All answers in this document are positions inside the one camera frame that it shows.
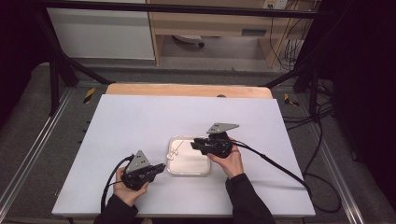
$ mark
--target white tabletop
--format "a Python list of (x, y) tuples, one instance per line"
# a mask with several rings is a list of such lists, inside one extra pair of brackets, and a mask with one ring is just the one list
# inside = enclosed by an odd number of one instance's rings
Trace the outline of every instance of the white tabletop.
[[(141, 149), (152, 165), (166, 163), (173, 136), (205, 136), (215, 122), (239, 124), (228, 135), (302, 177), (276, 100), (103, 95), (52, 213), (98, 215), (106, 181), (119, 161)], [(315, 215), (300, 183), (256, 154), (240, 151), (247, 176), (275, 217)], [(230, 216), (225, 179), (214, 163), (204, 177), (174, 176), (165, 169), (136, 202), (139, 216)]]

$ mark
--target clear plastic container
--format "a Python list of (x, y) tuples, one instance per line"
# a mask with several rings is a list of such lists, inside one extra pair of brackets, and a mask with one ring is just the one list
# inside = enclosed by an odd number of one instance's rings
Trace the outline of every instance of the clear plastic container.
[(169, 141), (167, 170), (172, 175), (205, 176), (210, 170), (210, 159), (193, 149), (193, 136), (175, 136)]

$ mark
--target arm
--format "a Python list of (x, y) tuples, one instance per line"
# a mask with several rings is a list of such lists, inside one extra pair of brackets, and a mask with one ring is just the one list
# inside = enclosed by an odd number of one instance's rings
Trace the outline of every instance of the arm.
[(275, 221), (265, 203), (257, 195), (248, 176), (244, 173), (241, 153), (233, 146), (231, 154), (225, 158), (208, 154), (213, 162), (219, 164), (228, 176), (226, 189), (233, 204), (233, 221), (239, 223), (274, 223)]
[[(121, 181), (124, 168), (120, 168), (116, 172), (116, 182)], [(146, 183), (138, 191), (128, 189), (122, 182), (113, 185), (114, 194), (108, 200), (105, 210), (96, 217), (94, 224), (129, 224), (137, 215), (138, 210), (134, 206), (134, 202), (138, 197), (147, 192), (149, 183)]]

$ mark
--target hand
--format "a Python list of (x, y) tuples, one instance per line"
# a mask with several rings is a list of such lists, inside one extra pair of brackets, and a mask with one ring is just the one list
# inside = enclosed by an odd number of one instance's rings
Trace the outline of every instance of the hand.
[(211, 153), (208, 153), (207, 157), (213, 162), (220, 165), (224, 173), (230, 178), (233, 178), (236, 175), (240, 175), (244, 173), (244, 166), (242, 164), (241, 153), (239, 152), (237, 146), (233, 145), (230, 155), (225, 159), (217, 157)]
[[(116, 172), (116, 182), (121, 181), (122, 172), (125, 167), (119, 168)], [(123, 202), (129, 206), (133, 206), (137, 198), (145, 194), (148, 191), (149, 182), (145, 183), (140, 190), (128, 189), (122, 182), (113, 185), (113, 192), (117, 195)]]

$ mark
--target forearm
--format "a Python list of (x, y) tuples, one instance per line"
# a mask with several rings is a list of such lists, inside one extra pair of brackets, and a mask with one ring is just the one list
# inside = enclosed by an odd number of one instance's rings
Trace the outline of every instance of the forearm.
[(93, 224), (129, 224), (137, 215), (137, 212), (138, 210), (135, 206), (129, 206), (113, 194), (108, 200), (105, 210), (96, 217)]
[(275, 223), (246, 174), (227, 179), (226, 189), (233, 204), (234, 223)]

